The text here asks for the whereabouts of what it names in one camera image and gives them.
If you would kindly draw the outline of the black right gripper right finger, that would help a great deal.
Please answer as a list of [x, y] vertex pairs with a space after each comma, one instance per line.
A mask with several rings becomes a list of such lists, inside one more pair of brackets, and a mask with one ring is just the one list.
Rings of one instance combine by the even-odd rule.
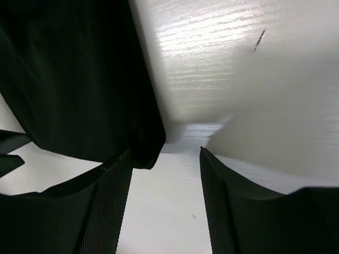
[[338, 188], [265, 188], [200, 151], [213, 253], [338, 253]]

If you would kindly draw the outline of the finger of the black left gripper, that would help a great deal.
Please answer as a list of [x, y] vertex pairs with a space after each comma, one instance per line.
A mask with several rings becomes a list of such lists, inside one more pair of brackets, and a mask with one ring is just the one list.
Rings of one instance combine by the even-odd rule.
[[26, 134], [6, 130], [1, 130], [0, 140], [1, 154], [8, 154], [30, 142]]
[[24, 160], [17, 155], [1, 155], [0, 157], [0, 177], [4, 177], [16, 168], [25, 164]]

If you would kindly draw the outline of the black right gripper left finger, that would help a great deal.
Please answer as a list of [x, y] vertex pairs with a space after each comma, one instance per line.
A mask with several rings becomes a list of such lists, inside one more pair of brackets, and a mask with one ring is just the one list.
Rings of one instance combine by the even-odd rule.
[[115, 253], [131, 152], [45, 191], [1, 195], [1, 253]]

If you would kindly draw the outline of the black t shirt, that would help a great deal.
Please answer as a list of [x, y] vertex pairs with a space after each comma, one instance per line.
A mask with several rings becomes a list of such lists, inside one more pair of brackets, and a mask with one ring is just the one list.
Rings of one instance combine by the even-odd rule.
[[1, 95], [53, 153], [150, 169], [165, 142], [127, 1], [1, 1]]

